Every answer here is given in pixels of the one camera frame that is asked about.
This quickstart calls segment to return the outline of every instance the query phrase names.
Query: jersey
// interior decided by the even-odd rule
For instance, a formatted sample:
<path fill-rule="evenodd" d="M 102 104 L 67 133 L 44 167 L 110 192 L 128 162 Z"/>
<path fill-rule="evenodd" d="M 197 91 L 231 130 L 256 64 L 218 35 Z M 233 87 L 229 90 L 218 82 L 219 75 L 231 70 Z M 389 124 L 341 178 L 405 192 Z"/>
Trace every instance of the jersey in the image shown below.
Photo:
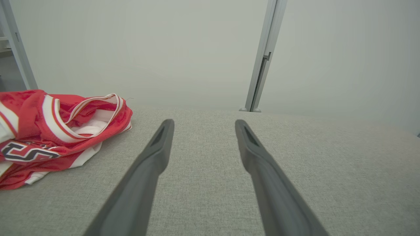
<path fill-rule="evenodd" d="M 116 94 L 0 93 L 0 189 L 83 165 L 102 141 L 132 128 L 132 114 Z"/>

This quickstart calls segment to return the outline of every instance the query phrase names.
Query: metal bracket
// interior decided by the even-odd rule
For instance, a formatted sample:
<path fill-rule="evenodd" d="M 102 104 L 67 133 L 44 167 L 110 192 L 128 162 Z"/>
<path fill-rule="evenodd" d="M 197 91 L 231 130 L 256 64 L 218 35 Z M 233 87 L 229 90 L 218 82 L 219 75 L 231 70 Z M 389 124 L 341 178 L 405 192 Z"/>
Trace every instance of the metal bracket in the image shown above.
<path fill-rule="evenodd" d="M 264 55 L 262 58 L 266 60 L 270 60 L 270 56 L 271 56 L 271 52 L 268 53 L 268 56 Z"/>

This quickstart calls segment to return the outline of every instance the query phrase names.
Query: white wall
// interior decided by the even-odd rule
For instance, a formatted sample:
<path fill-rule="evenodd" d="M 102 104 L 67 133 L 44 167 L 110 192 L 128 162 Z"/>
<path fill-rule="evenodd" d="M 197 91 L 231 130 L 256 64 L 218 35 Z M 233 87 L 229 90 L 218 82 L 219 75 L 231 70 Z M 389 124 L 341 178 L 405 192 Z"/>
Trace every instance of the white wall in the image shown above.
<path fill-rule="evenodd" d="M 38 87 L 158 107 L 245 105 L 267 0 L 10 0 Z"/>
<path fill-rule="evenodd" d="M 288 0 L 258 107 L 417 135 L 419 43 L 418 0 Z"/>

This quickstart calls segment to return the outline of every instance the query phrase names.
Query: gray fabric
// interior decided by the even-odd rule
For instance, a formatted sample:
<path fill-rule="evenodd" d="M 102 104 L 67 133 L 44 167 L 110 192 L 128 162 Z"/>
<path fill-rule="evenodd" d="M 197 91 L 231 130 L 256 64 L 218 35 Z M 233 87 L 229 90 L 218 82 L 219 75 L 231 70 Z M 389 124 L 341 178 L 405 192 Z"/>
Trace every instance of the gray fabric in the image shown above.
<path fill-rule="evenodd" d="M 420 231 L 420 139 L 357 121 L 264 113 L 133 109 L 133 129 L 84 166 L 0 191 L 1 235 L 82 235 L 166 118 L 175 120 L 148 235 L 263 235 L 234 122 L 244 119 L 331 235 Z"/>

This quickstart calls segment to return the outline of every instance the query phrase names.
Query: red fabric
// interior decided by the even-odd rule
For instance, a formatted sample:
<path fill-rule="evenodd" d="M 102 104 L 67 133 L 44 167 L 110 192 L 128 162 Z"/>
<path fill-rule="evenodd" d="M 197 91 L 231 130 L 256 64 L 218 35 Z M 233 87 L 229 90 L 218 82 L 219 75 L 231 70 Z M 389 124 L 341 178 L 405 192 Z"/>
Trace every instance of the red fabric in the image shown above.
<path fill-rule="evenodd" d="M 10 138 L 0 143 L 0 161 L 13 162 L 0 176 L 0 189 L 21 187 L 33 172 L 67 169 L 84 150 L 131 129 L 132 111 L 116 94 L 84 98 L 28 90 L 2 92 L 0 102 L 0 124 Z M 98 114 L 105 116 L 101 131 L 70 129 L 90 127 Z"/>

